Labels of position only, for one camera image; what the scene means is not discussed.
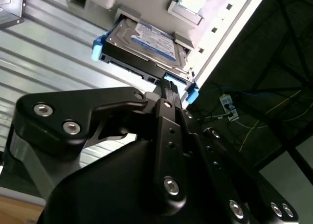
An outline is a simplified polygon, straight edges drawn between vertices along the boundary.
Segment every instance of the white cable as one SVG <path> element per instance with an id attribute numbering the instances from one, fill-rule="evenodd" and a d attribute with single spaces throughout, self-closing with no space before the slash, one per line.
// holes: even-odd
<path id="1" fill-rule="evenodd" d="M 239 122 L 238 120 L 234 120 L 234 122 L 237 122 L 238 124 L 240 124 L 241 126 L 247 128 L 247 129 L 261 129 L 261 128 L 267 127 L 267 125 L 264 125 L 264 126 L 260 126 L 260 127 L 253 128 L 253 127 L 249 127 L 249 126 L 247 126 L 247 125 L 244 125 L 243 123 Z"/>
<path id="2" fill-rule="evenodd" d="M 227 113 L 224 113 L 222 115 L 210 115 L 210 116 L 207 116 L 203 119 L 207 119 L 207 118 L 219 118 L 219 117 L 223 117 L 223 116 L 226 116 L 226 115 L 229 115 L 231 112 L 227 112 Z"/>
<path id="3" fill-rule="evenodd" d="M 312 103 L 312 104 L 309 106 L 309 108 L 306 109 L 305 112 L 303 112 L 302 114 L 300 114 L 300 115 L 298 115 L 298 116 L 296 116 L 296 117 L 294 117 L 294 118 L 291 118 L 291 119 L 288 119 L 288 120 L 283 120 L 283 121 L 284 121 L 284 122 L 286 122 L 286 121 L 292 121 L 292 120 L 295 120 L 295 119 L 298 119 L 298 118 L 302 117 L 303 115 L 305 115 L 305 114 L 311 109 L 312 106 L 313 106 L 313 103 Z"/>

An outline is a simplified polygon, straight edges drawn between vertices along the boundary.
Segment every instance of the blue plastic tab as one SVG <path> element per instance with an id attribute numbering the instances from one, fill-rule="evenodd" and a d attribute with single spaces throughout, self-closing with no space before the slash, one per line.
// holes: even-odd
<path id="1" fill-rule="evenodd" d="M 191 91 L 188 92 L 188 97 L 186 98 L 186 102 L 189 104 L 192 104 L 197 97 L 199 96 L 199 89 L 198 88 L 194 88 Z"/>
<path id="2" fill-rule="evenodd" d="M 103 47 L 103 45 L 101 43 L 94 45 L 94 47 L 92 49 L 92 54 L 91 54 L 92 60 L 98 61 L 100 59 L 100 55 L 102 53 L 102 47 Z"/>
<path id="3" fill-rule="evenodd" d="M 96 40 L 93 41 L 92 44 L 92 54 L 91 59 L 94 61 L 98 61 L 100 59 L 102 48 L 103 48 L 103 42 L 107 38 L 107 35 L 103 35 L 101 37 L 98 37 Z"/>

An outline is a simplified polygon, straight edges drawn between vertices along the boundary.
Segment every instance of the dark background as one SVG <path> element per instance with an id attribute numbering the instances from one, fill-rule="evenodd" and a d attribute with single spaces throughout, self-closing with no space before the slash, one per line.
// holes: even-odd
<path id="1" fill-rule="evenodd" d="M 295 34 L 299 40 L 309 72 L 313 64 L 313 0 L 283 0 Z M 286 73 L 277 62 L 280 60 L 306 78 L 291 37 L 286 39 L 281 52 L 278 48 L 289 30 L 282 16 L 277 0 L 263 0 L 253 16 L 245 25 L 235 42 L 200 90 L 198 99 L 188 109 L 199 119 L 202 127 L 216 128 L 239 150 L 250 129 L 223 119 L 207 118 L 220 115 L 224 110 L 219 97 L 222 93 L 240 93 L 251 90 L 266 66 L 270 69 L 259 89 L 303 86 L 298 80 Z M 292 96 L 297 91 L 276 91 L 248 95 L 240 93 L 242 101 L 255 109 L 266 113 L 268 110 Z M 283 121 L 302 114 L 313 103 L 313 93 L 309 88 L 289 99 L 267 116 L 275 121 Z M 246 114 L 240 108 L 240 123 L 252 127 L 257 119 Z M 282 131 L 287 138 L 296 135 L 309 121 L 313 120 L 313 111 L 289 122 L 283 122 Z M 260 164 L 272 153 L 281 148 L 281 143 L 269 127 L 254 129 L 250 132 L 241 153 L 254 165 Z"/>

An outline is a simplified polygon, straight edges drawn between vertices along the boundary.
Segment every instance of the metal panel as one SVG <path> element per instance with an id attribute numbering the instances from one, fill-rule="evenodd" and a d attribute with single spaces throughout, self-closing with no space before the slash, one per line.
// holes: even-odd
<path id="1" fill-rule="evenodd" d="M 92 42 L 105 30 L 43 0 L 25 0 L 23 18 L 23 24 L 0 31 L 0 151 L 6 143 L 15 103 L 24 94 L 129 85 L 141 91 L 155 88 L 124 69 L 91 60 Z M 85 149 L 82 165 L 134 137 Z"/>

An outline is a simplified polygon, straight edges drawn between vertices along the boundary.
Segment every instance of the screw hole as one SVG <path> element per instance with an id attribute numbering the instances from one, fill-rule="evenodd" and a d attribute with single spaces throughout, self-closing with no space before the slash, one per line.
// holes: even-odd
<path id="1" fill-rule="evenodd" d="M 214 164 L 214 166 L 215 166 L 216 168 L 218 168 L 218 169 L 221 168 L 220 165 L 219 165 L 216 161 L 214 161 L 213 164 Z"/>
<path id="2" fill-rule="evenodd" d="M 42 107 L 38 107 L 38 110 L 42 113 L 47 113 L 48 112 L 48 108 L 46 106 L 42 106 Z"/>
<path id="3" fill-rule="evenodd" d="M 175 145 L 175 143 L 173 143 L 173 142 L 169 142 L 169 143 L 168 143 L 168 146 L 169 146 L 169 148 L 172 148 L 172 149 L 175 149 L 175 148 L 176 148 L 176 145 Z"/>
<path id="4" fill-rule="evenodd" d="M 69 124 L 67 127 L 69 130 L 76 130 L 76 126 L 74 124 Z"/>
<path id="5" fill-rule="evenodd" d="M 213 152 L 213 148 L 212 148 L 212 147 L 206 146 L 206 148 L 207 148 L 207 150 L 208 150 L 209 152 Z"/>

